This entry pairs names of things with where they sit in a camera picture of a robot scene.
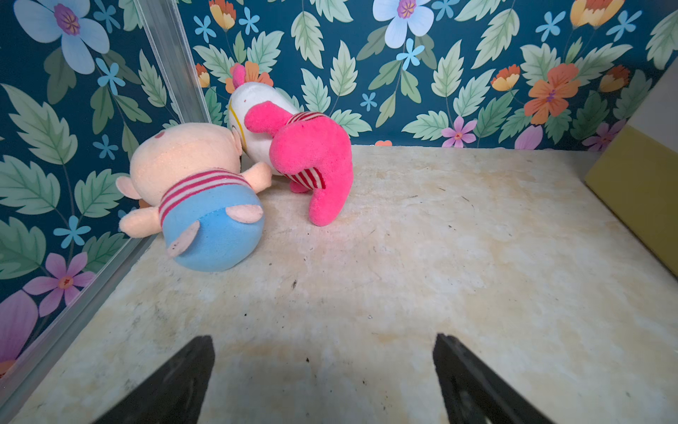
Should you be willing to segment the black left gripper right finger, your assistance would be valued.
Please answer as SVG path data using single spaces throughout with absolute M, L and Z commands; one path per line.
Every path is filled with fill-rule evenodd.
M 433 361 L 449 422 L 553 423 L 458 338 L 438 334 Z

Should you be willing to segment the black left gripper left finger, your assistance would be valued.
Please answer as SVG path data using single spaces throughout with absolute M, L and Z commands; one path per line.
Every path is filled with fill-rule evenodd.
M 214 364 L 212 337 L 195 337 L 96 421 L 196 423 Z

